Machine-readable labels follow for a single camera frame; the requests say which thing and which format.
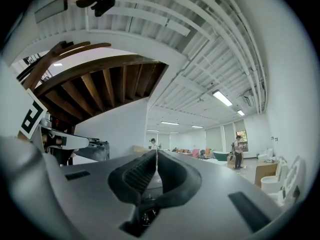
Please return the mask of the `window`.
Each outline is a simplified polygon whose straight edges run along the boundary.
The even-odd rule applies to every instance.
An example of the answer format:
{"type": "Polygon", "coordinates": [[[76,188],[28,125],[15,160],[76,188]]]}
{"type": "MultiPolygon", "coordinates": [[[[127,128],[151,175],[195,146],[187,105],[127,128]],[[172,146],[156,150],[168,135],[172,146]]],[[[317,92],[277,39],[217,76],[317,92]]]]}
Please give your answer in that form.
{"type": "Polygon", "coordinates": [[[247,131],[246,130],[241,130],[236,132],[237,136],[240,136],[239,144],[242,147],[243,152],[248,152],[248,137],[247,137],[247,131]]]}

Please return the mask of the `white toilet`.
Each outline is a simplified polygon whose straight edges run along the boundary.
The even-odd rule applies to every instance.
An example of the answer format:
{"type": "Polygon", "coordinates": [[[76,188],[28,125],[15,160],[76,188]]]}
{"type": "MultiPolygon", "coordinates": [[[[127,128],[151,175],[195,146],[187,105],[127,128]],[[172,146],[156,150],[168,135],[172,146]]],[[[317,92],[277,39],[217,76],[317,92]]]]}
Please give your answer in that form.
{"type": "Polygon", "coordinates": [[[305,170],[305,161],[297,156],[279,190],[268,194],[281,210],[288,210],[300,199],[301,189],[304,186],[305,170]]]}
{"type": "Polygon", "coordinates": [[[280,156],[278,158],[275,175],[263,177],[261,182],[261,189],[267,194],[274,194],[280,191],[288,174],[288,164],[286,160],[280,156]]]}

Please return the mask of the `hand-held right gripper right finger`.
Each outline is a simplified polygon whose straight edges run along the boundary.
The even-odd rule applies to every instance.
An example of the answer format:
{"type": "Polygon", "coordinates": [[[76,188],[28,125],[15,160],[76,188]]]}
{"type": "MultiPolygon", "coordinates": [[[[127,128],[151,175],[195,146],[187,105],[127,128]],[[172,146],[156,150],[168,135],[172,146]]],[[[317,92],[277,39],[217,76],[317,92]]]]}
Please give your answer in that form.
{"type": "Polygon", "coordinates": [[[167,152],[197,169],[198,192],[184,205],[163,209],[149,229],[150,240],[276,239],[290,220],[260,188],[233,170],[167,152]]]}

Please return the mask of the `white ceiling pipes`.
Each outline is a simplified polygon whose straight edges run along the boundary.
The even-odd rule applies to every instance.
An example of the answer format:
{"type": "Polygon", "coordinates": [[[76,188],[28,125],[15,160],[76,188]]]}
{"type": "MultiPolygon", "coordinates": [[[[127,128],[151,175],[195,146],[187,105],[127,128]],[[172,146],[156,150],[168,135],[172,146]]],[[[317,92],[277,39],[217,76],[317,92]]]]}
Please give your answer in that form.
{"type": "Polygon", "coordinates": [[[258,69],[244,37],[229,15],[214,0],[200,1],[213,10],[213,15],[217,16],[218,19],[220,19],[220,22],[190,0],[174,1],[203,18],[224,39],[244,69],[253,92],[257,113],[262,113],[262,89],[258,69]]]}

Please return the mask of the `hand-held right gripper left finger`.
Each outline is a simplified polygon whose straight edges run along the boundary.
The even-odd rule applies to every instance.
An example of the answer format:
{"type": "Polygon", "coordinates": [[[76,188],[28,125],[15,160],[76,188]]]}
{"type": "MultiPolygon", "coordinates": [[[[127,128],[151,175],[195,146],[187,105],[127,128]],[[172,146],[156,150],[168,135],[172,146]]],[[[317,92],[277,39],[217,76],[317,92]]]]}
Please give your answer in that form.
{"type": "Polygon", "coordinates": [[[154,151],[60,168],[56,198],[84,240],[157,240],[157,210],[142,202],[154,151]]]}

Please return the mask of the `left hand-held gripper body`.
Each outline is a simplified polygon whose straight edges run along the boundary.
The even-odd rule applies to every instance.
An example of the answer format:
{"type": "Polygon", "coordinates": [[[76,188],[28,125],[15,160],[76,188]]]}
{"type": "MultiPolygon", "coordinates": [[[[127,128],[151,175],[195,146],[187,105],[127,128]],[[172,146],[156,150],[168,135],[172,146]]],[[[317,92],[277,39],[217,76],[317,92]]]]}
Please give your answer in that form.
{"type": "Polygon", "coordinates": [[[51,154],[53,149],[62,149],[67,138],[52,128],[53,118],[45,105],[29,88],[26,92],[32,103],[20,127],[21,134],[42,153],[51,154]]]}

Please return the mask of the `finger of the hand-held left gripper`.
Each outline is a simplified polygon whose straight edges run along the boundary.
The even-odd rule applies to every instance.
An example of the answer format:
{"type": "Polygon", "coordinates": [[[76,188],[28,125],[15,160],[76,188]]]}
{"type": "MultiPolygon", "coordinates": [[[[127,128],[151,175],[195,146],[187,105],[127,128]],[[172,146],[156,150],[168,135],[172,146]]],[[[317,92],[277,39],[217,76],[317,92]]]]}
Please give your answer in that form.
{"type": "Polygon", "coordinates": [[[67,134],[65,149],[82,149],[89,145],[90,141],[86,137],[67,134]]]}

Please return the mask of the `green bathtub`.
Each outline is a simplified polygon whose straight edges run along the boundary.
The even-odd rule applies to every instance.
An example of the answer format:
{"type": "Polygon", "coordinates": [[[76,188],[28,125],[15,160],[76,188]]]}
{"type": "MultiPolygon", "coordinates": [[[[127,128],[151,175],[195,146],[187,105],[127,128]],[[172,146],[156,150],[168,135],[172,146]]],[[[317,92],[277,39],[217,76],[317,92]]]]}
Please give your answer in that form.
{"type": "Polygon", "coordinates": [[[217,159],[220,162],[227,162],[228,161],[228,152],[220,152],[220,151],[213,151],[212,155],[215,159],[217,159]]]}

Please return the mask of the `wooden staircase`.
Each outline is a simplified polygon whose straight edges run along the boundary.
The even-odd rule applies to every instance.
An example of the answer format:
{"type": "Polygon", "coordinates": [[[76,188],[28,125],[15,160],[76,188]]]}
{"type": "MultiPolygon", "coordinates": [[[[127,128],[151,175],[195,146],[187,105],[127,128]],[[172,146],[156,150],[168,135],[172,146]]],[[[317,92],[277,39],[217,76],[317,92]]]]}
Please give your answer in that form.
{"type": "Polygon", "coordinates": [[[63,59],[73,59],[106,50],[110,43],[74,44],[61,41],[47,54],[36,54],[18,74],[17,80],[47,108],[53,126],[66,130],[123,105],[148,98],[168,65],[138,54],[97,58],[75,65],[53,76],[49,67],[63,59]]]}

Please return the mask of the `white bathtub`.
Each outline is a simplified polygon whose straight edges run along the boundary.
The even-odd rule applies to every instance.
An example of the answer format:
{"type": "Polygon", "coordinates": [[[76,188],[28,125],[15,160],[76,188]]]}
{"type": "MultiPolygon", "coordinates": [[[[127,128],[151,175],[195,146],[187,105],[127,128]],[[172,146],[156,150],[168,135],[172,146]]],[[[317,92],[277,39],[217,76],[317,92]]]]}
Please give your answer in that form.
{"type": "Polygon", "coordinates": [[[227,167],[228,166],[228,162],[227,161],[219,161],[216,158],[203,159],[203,161],[211,163],[211,164],[223,166],[223,167],[227,167]]]}

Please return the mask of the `brown cabinet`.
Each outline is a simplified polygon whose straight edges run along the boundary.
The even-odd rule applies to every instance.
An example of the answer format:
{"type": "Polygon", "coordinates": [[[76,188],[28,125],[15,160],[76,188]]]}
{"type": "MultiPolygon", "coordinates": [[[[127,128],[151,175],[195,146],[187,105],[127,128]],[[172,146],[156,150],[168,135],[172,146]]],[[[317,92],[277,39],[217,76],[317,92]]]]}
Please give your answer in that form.
{"type": "Polygon", "coordinates": [[[132,146],[132,151],[135,154],[138,154],[138,153],[143,153],[144,154],[144,153],[149,152],[150,150],[148,148],[145,148],[145,147],[142,147],[142,146],[133,145],[132,146]]]}

